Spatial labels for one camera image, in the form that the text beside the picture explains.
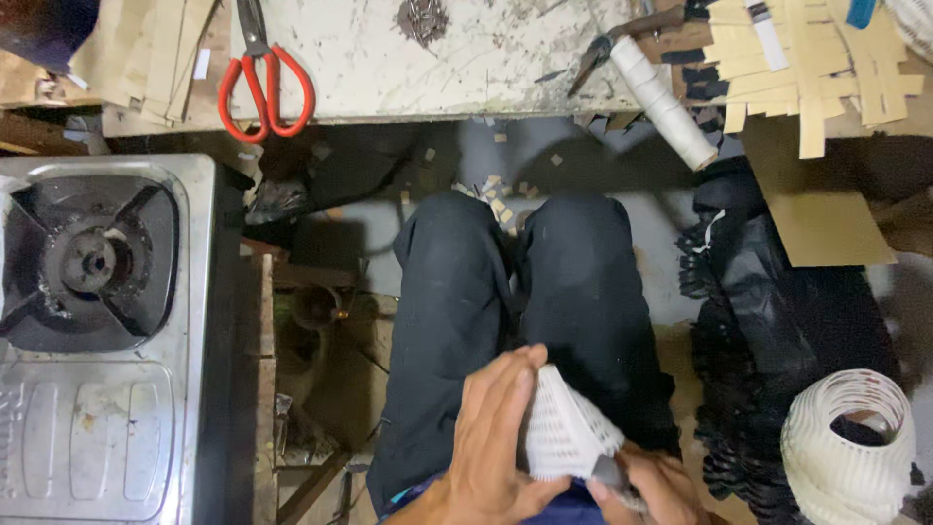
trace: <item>nail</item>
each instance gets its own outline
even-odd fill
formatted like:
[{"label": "nail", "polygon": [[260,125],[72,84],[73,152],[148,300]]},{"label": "nail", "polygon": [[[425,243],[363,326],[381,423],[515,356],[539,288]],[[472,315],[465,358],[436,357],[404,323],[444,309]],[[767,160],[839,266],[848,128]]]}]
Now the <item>nail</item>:
[{"label": "nail", "polygon": [[609,497],[609,488],[595,479],[587,479],[586,488],[590,491],[592,498],[597,502],[602,502]]}]

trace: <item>white mesh roll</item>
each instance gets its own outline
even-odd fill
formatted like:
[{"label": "white mesh roll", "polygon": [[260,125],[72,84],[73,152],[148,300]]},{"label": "white mesh roll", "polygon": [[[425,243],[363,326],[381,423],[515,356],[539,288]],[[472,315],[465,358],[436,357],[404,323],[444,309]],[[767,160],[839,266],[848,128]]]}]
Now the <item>white mesh roll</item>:
[{"label": "white mesh roll", "polygon": [[[866,447],[836,434],[843,414],[885,437]],[[794,399],[781,434],[787,481],[801,512],[816,525],[887,523],[900,510],[916,454],[911,407],[904,392],[871,370],[845,370],[817,381]]]},{"label": "white mesh roll", "polygon": [[614,456],[624,442],[622,431],[567,386],[557,367],[538,371],[523,441],[531,477],[588,479],[600,455]]},{"label": "white mesh roll", "polygon": [[884,0],[884,3],[894,12],[904,42],[933,63],[933,1]]}]

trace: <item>white table surface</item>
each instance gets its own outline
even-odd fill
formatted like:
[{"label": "white table surface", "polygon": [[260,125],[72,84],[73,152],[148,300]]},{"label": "white table surface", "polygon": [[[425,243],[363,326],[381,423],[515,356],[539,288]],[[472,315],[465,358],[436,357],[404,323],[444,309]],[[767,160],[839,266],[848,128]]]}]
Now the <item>white table surface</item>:
[{"label": "white table surface", "polygon": [[[532,116],[636,108],[619,72],[606,64],[572,99],[566,91],[592,39],[631,18],[628,0],[441,0],[447,34],[424,50],[398,28],[403,0],[261,0],[270,43],[312,78],[320,122],[423,121],[474,115]],[[245,50],[233,9],[230,56]],[[659,66],[670,79],[670,67]],[[535,83],[549,73],[557,78]],[[283,65],[281,114],[302,106],[298,80]],[[265,84],[264,66],[258,68]],[[230,104],[255,119],[245,79]]]}]

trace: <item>white tape roll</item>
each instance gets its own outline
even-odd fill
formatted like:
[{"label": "white tape roll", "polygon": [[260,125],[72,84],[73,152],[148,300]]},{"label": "white tape roll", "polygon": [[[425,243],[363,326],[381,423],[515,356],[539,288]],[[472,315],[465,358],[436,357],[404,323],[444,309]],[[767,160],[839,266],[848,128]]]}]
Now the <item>white tape roll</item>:
[{"label": "white tape roll", "polygon": [[[852,443],[831,428],[844,414],[885,437]],[[816,525],[887,523],[911,485],[916,436],[904,392],[872,370],[845,370],[794,399],[781,434],[787,481],[801,512]]]}]

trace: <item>black pants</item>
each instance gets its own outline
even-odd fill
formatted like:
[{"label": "black pants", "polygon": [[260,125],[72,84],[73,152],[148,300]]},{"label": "black pants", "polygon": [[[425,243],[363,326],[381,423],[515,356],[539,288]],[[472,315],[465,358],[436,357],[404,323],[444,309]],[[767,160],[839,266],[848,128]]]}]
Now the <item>black pants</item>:
[{"label": "black pants", "polygon": [[[674,384],[658,366],[622,204],[555,196],[528,217],[513,253],[505,241],[492,210],[458,192],[424,200],[396,239],[402,295],[367,477],[379,514],[450,465],[464,378],[524,341],[544,343],[564,380],[627,438],[678,451]],[[513,270],[528,295],[517,326]]]}]

